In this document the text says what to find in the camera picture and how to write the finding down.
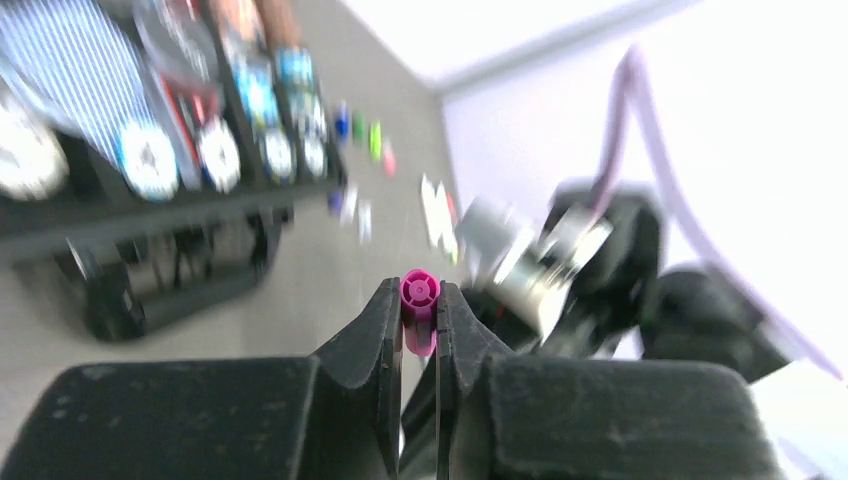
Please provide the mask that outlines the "clear light blue pen cap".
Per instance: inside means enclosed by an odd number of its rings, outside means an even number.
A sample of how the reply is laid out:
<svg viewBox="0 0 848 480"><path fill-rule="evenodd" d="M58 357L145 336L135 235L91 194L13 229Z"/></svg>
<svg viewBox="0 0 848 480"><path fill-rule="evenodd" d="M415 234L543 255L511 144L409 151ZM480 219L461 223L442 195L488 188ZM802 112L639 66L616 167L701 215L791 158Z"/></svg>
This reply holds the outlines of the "clear light blue pen cap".
<svg viewBox="0 0 848 480"><path fill-rule="evenodd" d="M372 206L369 201L361 200L358 204L358 237L361 244L367 244L372 238Z"/></svg>

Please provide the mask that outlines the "small green pen cap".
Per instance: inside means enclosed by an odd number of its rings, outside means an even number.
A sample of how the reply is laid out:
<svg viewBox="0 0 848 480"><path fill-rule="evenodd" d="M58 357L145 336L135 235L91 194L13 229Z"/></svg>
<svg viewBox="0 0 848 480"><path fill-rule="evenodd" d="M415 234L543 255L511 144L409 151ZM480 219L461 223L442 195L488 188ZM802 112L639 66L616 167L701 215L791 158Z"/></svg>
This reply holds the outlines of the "small green pen cap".
<svg viewBox="0 0 848 480"><path fill-rule="evenodd" d="M354 111L351 115L351 138L355 143L363 144L366 141L368 123L365 116Z"/></svg>

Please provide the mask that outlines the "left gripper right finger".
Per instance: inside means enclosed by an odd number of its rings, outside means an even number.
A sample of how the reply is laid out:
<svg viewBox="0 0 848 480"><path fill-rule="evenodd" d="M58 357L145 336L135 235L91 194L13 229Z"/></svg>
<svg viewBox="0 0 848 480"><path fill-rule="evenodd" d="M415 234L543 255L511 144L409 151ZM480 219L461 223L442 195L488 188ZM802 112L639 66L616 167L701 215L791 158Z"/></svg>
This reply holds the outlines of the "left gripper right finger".
<svg viewBox="0 0 848 480"><path fill-rule="evenodd" d="M706 363L518 354L438 303L441 479L779 479L747 384Z"/></svg>

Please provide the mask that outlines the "green cap white marker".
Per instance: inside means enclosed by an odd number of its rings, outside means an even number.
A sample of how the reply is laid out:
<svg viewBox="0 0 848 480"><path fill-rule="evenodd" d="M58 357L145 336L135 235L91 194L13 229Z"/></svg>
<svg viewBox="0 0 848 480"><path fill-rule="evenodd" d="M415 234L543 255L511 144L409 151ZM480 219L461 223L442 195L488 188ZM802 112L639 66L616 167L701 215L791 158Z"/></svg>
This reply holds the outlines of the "green cap white marker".
<svg viewBox="0 0 848 480"><path fill-rule="evenodd" d="M439 183L435 192L435 218L442 251L453 265L459 263L459 247L454 233L454 223L450 213L447 192Z"/></svg>

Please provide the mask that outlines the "pink marker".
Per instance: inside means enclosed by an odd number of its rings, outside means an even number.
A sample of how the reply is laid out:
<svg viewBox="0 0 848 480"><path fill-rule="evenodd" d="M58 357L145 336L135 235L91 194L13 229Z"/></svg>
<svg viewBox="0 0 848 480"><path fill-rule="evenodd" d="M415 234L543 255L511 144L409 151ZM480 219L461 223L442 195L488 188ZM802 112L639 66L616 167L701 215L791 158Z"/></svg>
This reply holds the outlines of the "pink marker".
<svg viewBox="0 0 848 480"><path fill-rule="evenodd" d="M445 193L445 204L447 211L449 213L449 218L452 226L455 226L458 222L458 215L456 212L455 204L452 196L449 193Z"/></svg>

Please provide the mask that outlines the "small blue pen cap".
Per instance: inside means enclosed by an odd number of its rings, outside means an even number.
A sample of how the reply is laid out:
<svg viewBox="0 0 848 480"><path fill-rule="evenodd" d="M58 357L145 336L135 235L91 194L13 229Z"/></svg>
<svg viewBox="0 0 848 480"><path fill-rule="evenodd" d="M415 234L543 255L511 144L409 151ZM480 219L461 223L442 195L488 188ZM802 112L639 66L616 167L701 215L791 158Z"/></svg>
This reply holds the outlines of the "small blue pen cap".
<svg viewBox="0 0 848 480"><path fill-rule="evenodd" d="M349 140L351 135L351 111L344 101L340 101L334 115L334 127L337 141L340 143Z"/></svg>

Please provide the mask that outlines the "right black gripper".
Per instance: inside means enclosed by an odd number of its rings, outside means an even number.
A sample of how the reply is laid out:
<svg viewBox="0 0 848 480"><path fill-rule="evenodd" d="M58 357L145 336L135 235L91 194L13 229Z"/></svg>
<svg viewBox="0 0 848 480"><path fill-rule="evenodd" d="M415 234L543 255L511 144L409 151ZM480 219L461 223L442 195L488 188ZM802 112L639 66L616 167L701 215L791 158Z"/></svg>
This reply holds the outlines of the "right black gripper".
<svg viewBox="0 0 848 480"><path fill-rule="evenodd" d="M501 285L463 286L472 312L518 353L565 358L610 358L636 325L636 269L609 276L590 269L569 283L535 284L529 294Z"/></svg>

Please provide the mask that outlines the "lime green pen cap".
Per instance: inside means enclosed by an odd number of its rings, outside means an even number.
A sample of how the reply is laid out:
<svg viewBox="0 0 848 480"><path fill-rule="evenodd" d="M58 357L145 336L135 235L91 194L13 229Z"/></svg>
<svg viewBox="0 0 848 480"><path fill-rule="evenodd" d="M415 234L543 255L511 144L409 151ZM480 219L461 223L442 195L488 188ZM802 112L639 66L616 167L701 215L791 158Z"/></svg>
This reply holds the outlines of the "lime green pen cap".
<svg viewBox="0 0 848 480"><path fill-rule="evenodd" d="M381 161L383 157L383 135L382 125L379 121L374 121L369 124L368 130L368 148L371 158L374 161Z"/></svg>

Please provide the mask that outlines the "small purple pen cap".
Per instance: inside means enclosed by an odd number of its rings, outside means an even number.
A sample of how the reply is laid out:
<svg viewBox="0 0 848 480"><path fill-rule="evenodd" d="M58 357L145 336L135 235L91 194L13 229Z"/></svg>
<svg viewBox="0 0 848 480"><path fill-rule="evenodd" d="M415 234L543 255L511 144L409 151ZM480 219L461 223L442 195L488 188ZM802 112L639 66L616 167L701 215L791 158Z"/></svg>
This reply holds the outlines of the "small purple pen cap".
<svg viewBox="0 0 848 480"><path fill-rule="evenodd" d="M344 191L334 190L328 195L328 209L334 215L338 215L344 204Z"/></svg>

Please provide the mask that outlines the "small magenta pen cap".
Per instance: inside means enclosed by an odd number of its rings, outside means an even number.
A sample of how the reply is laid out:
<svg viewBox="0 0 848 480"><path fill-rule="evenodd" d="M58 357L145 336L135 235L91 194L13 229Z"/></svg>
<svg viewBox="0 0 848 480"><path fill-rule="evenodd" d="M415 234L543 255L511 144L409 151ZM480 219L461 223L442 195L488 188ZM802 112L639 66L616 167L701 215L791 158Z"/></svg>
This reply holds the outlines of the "small magenta pen cap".
<svg viewBox="0 0 848 480"><path fill-rule="evenodd" d="M401 321L407 349L419 357L430 356L437 342L439 281L429 272L414 269L400 282Z"/></svg>

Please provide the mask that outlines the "small pink pen cap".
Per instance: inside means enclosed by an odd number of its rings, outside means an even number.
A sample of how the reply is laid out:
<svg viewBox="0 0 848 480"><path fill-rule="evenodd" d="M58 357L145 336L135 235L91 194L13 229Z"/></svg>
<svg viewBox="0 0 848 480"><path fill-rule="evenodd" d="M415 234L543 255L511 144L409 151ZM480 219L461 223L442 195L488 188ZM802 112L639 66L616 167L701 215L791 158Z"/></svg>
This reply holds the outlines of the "small pink pen cap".
<svg viewBox="0 0 848 480"><path fill-rule="evenodd" d="M396 172L396 156L392 144L389 141L383 143L383 167L387 176L392 177Z"/></svg>

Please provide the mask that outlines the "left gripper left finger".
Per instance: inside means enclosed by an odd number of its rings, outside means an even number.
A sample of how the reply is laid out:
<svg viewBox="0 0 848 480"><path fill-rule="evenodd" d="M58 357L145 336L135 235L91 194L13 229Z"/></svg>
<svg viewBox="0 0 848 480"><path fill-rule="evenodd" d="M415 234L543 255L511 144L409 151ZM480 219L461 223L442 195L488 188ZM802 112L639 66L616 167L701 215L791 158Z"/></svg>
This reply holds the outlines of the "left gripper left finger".
<svg viewBox="0 0 848 480"><path fill-rule="evenodd" d="M305 357L79 365L27 417L5 479L394 479L399 280Z"/></svg>

